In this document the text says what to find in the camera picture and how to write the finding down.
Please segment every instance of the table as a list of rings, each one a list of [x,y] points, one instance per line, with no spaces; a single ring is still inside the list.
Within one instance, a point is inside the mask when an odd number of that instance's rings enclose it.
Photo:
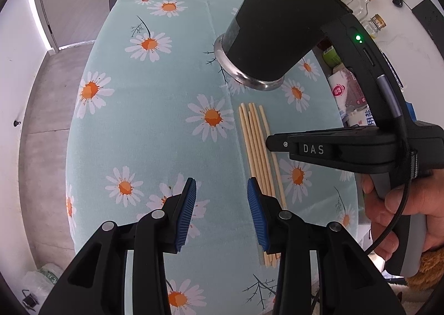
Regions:
[[[165,256],[174,315],[256,315],[273,305],[266,288],[275,289],[278,269],[263,263],[248,207],[240,103],[263,105],[272,133],[342,126],[311,52],[271,92],[221,70],[213,43],[241,2],[118,0],[79,86],[66,167],[76,251],[103,222],[137,221],[187,177],[198,183],[187,244]],[[267,38],[258,58],[275,45],[285,44]],[[356,236],[354,176],[277,157],[288,209],[311,223],[341,221]]]

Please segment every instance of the hand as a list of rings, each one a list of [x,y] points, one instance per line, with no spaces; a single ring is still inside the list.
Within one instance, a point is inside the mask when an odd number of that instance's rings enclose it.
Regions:
[[[401,201],[403,186],[391,190],[385,201],[378,198],[372,179],[362,175],[365,214],[372,221],[372,238],[376,239],[389,225]],[[427,234],[423,252],[444,246],[444,169],[434,169],[430,177],[418,178],[410,186],[403,214],[427,215]],[[398,237],[390,232],[375,252],[385,261],[399,246]]]

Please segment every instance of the orange fabric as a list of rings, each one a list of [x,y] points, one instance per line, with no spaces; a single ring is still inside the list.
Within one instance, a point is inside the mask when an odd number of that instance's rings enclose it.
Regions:
[[[443,274],[444,248],[441,248],[423,253],[418,273],[406,280],[409,288],[420,291],[435,287]]]

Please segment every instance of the wall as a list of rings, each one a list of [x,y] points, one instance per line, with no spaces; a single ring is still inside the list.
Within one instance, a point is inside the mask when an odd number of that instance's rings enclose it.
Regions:
[[[35,268],[26,238],[18,186],[24,110],[47,49],[28,0],[8,0],[0,12],[0,271],[18,294],[26,271]]]

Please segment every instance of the metal ring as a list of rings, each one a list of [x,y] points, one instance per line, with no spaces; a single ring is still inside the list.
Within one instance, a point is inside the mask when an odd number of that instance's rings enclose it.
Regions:
[[[236,67],[226,56],[222,49],[223,34],[220,35],[214,45],[215,56],[219,64],[226,72],[232,76],[239,83],[257,90],[273,90],[279,88],[284,82],[284,77],[277,79],[276,81],[261,81],[259,79],[250,77]]]

